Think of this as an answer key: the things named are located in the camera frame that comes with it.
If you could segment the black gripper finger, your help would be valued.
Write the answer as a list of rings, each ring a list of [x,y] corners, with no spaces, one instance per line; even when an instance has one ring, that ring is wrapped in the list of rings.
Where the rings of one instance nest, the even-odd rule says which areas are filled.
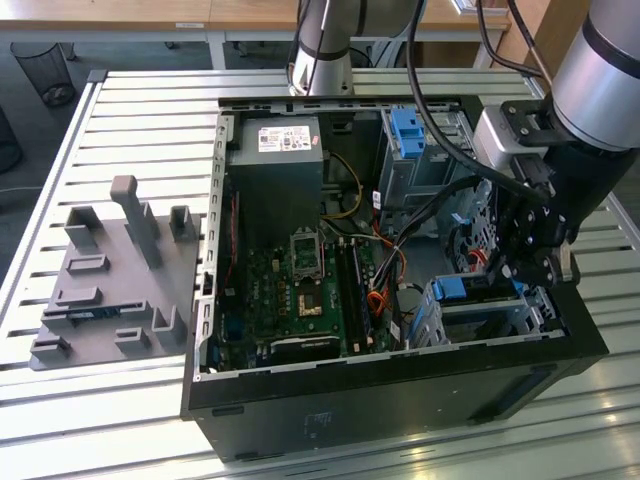
[[[565,283],[578,284],[580,280],[581,273],[567,241],[556,247],[539,248],[528,260],[529,284],[553,288]]]
[[[491,251],[485,273],[491,283],[508,276],[533,285],[536,267],[533,258],[533,230],[538,214],[535,205],[523,197],[497,197],[494,201],[492,224],[495,247]]]

